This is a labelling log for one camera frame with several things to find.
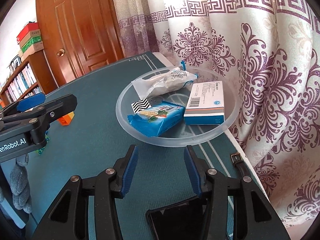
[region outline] orange toy block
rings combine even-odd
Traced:
[[[58,119],[59,123],[61,125],[69,125],[73,119],[73,117],[75,116],[75,113],[74,112],[71,112],[69,114],[66,114],[65,116],[63,117],[60,117]]]

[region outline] white medicine box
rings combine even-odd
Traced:
[[[187,125],[224,122],[222,81],[193,84],[184,120]]]

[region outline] white plastic bag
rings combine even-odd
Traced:
[[[167,73],[155,75],[149,79],[138,78],[131,83],[142,100],[179,90],[197,78],[197,74],[176,67]]]

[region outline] wooden door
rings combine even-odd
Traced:
[[[113,0],[36,0],[36,12],[59,86],[124,57]]]

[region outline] red box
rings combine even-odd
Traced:
[[[37,29],[39,29],[38,23],[28,23],[17,36],[17,43],[19,44],[20,41],[28,34],[28,32],[34,31]]]

